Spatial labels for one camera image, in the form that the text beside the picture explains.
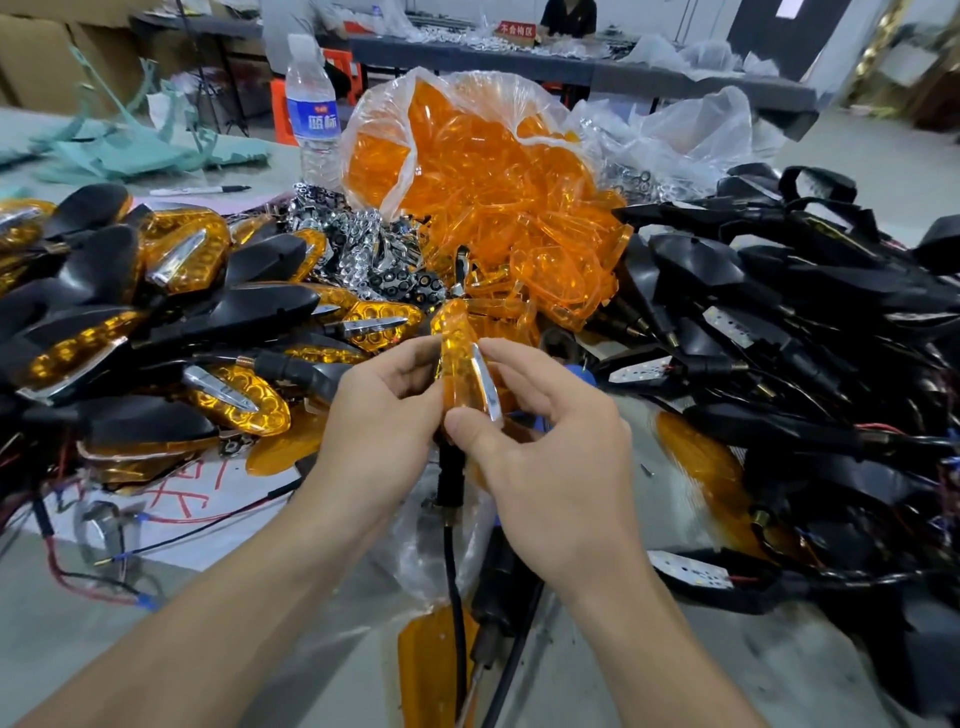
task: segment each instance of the hand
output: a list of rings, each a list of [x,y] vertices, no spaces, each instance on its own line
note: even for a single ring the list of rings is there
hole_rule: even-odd
[[[426,466],[444,413],[442,384],[430,386],[439,356],[440,337],[424,336],[344,375],[297,499],[318,498],[317,508],[372,543]]]
[[[564,601],[600,575],[645,563],[633,498],[630,427],[613,400],[531,347],[483,339],[525,412],[554,427],[520,444],[458,407],[446,432],[480,466],[511,546]]]

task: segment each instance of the person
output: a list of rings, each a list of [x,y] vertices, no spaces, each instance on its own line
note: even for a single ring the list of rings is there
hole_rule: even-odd
[[[260,4],[260,19],[263,21],[263,50],[274,78],[287,76],[290,67],[287,37],[290,34],[315,36],[319,25],[336,37],[347,39],[347,30],[328,0],[264,0]],[[350,77],[331,63],[326,63],[324,69],[337,98],[346,98],[350,91]]]
[[[541,43],[563,36],[590,38],[597,32],[595,0],[547,0],[537,27]]]
[[[477,410],[444,417],[443,385],[430,383],[437,338],[408,341],[347,372],[317,465],[290,504],[20,728],[235,725],[318,606],[384,531],[441,422],[481,468],[517,554],[586,636],[624,725],[765,725],[697,642],[646,558],[630,428],[613,400],[544,352],[484,339],[484,355],[523,409],[553,428],[521,444]]]

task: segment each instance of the right hand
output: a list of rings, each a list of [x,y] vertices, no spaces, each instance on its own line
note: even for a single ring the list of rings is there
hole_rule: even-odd
[[[450,410],[444,426],[487,480],[516,553],[561,600],[645,564],[633,497],[630,426],[616,404],[546,353],[505,339],[480,349],[525,412],[553,425],[520,444],[482,412]]]

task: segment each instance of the black shirt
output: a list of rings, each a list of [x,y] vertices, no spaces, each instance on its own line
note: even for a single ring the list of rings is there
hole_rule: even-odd
[[[597,4],[594,0],[580,0],[577,7],[566,14],[564,0],[547,0],[540,25],[551,36],[589,36],[597,32]]]

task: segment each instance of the red sign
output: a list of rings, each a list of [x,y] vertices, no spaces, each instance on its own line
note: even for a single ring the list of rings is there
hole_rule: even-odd
[[[537,39],[537,25],[535,23],[517,23],[513,20],[503,20],[493,34],[519,45],[533,45]]]

